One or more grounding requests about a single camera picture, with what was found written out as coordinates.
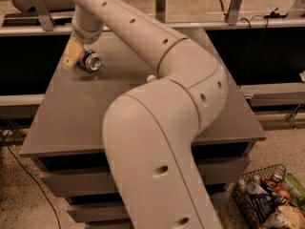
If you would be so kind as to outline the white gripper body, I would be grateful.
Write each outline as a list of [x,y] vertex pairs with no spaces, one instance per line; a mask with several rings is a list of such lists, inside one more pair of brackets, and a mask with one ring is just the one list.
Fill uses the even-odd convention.
[[99,24],[98,29],[95,31],[86,31],[77,24],[71,25],[71,34],[82,44],[92,44],[99,39],[103,32],[104,25]]

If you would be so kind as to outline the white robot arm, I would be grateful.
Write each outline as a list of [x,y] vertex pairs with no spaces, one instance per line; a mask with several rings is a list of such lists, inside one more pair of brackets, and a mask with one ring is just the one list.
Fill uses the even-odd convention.
[[222,229],[193,160],[193,140],[228,97],[224,65],[191,38],[122,0],[72,0],[76,46],[107,26],[157,74],[110,105],[102,138],[114,182],[134,229]]

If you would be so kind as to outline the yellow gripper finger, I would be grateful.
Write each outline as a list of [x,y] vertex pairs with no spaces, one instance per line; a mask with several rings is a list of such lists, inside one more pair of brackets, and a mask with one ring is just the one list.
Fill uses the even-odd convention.
[[63,53],[62,66],[71,69],[81,58],[84,50],[84,45],[75,37],[71,37]]

